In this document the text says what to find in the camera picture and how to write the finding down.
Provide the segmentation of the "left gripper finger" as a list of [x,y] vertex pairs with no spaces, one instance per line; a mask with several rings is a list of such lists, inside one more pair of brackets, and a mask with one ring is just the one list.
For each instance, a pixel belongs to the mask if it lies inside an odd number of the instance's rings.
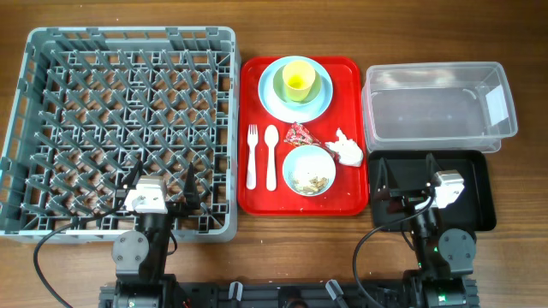
[[123,188],[125,190],[134,189],[141,177],[143,163],[138,161],[130,170],[129,174],[123,179]]
[[200,193],[195,182],[194,165],[188,165],[187,177],[183,187],[183,195],[187,205],[200,205]]

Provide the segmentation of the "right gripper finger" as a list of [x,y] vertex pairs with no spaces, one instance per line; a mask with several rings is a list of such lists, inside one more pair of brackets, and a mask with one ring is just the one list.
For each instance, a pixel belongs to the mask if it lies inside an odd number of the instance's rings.
[[390,189],[390,168],[384,158],[381,158],[378,163],[378,176],[376,191],[382,192]]
[[438,185],[438,179],[436,176],[436,173],[441,170],[441,167],[439,166],[436,158],[434,155],[430,152],[426,155],[426,173],[427,178],[429,180],[429,183],[432,187],[436,187]]

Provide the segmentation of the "rice and nut leftovers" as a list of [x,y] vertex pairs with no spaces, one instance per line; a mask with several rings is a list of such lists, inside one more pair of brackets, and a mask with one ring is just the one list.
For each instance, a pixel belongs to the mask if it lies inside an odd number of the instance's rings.
[[315,195],[323,192],[329,184],[329,179],[318,175],[291,175],[293,189],[303,195]]

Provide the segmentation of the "light blue bowl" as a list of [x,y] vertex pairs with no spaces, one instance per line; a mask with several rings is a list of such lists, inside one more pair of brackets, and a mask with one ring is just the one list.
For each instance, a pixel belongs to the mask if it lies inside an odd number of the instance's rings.
[[[283,179],[291,191],[305,197],[315,197],[325,193],[336,179],[336,165],[331,155],[316,145],[302,145],[294,148],[283,160]],[[326,189],[315,195],[303,195],[291,185],[291,175],[312,174],[329,179]]]

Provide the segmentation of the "white plastic fork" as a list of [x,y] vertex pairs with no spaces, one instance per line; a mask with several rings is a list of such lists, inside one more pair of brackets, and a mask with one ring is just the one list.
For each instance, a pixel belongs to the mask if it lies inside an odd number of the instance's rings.
[[246,187],[248,190],[253,190],[257,185],[256,179],[256,160],[255,148],[259,141],[259,132],[256,124],[251,124],[247,131],[247,145],[249,147],[249,157],[247,162],[247,179]]

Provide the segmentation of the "red snack wrapper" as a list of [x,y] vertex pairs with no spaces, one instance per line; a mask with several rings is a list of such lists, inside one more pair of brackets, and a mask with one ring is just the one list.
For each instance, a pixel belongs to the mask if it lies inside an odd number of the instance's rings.
[[300,123],[293,123],[283,140],[292,146],[320,145],[320,141],[314,137],[307,128]]

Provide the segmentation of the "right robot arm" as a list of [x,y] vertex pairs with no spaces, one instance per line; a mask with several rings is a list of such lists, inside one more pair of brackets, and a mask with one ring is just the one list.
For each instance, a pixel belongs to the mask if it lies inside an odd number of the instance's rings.
[[453,204],[464,190],[464,179],[456,170],[437,170],[417,188],[400,188],[386,159],[379,163],[374,200],[387,201],[387,211],[402,217],[385,223],[389,230],[407,224],[408,241],[414,248],[419,268],[404,273],[402,290],[411,307],[457,307],[466,305],[464,277],[474,271],[474,234],[444,225],[440,211]]

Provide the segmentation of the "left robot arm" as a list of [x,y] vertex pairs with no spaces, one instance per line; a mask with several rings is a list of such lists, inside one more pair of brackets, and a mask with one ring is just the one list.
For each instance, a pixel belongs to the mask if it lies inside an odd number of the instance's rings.
[[140,225],[121,234],[113,244],[116,285],[101,290],[100,307],[190,307],[191,299],[165,264],[171,254],[170,242],[176,242],[173,221],[187,217],[200,207],[194,166],[187,169],[183,183],[183,201],[168,201],[162,176],[143,174],[137,163],[116,189],[115,197],[127,211],[139,216]]

